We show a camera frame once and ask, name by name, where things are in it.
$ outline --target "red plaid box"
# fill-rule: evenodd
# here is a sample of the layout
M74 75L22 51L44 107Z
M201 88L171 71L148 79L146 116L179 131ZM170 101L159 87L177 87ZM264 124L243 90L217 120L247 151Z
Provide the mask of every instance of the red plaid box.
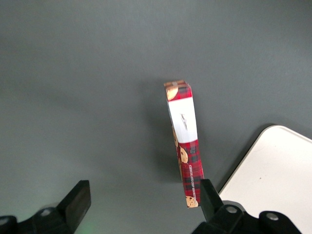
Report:
M183 80L164 84L183 188L189 208L200 205L204 178L197 140L192 90Z

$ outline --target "white surface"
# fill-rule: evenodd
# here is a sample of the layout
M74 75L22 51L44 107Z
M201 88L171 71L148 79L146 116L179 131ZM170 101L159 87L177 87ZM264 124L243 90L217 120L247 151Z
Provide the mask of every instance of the white surface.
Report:
M312 140L283 126L264 130L220 192L258 217L262 211L288 216L312 233Z
M193 98L169 101L168 107L178 142L187 143L197 140Z

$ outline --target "white label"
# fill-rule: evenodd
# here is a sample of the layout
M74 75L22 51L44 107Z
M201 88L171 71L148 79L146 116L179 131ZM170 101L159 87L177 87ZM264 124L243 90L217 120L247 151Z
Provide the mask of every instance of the white label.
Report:
M187 143L197 140L193 98L169 101L168 108L178 142Z

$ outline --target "chocolate chip cookie box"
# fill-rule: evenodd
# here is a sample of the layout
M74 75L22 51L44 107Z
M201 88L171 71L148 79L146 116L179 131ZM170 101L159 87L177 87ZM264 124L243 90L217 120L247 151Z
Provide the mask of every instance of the chocolate chip cookie box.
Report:
M204 173L198 148L191 87L183 80L164 84L176 154L188 208L200 205L200 180Z

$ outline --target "gray surface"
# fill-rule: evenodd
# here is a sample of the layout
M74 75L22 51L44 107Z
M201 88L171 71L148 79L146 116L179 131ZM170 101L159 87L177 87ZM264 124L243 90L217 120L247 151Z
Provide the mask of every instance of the gray surface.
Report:
M1 214L89 179L78 234L189 234L163 82L191 84L220 189L266 126L312 137L307 2L1 1Z

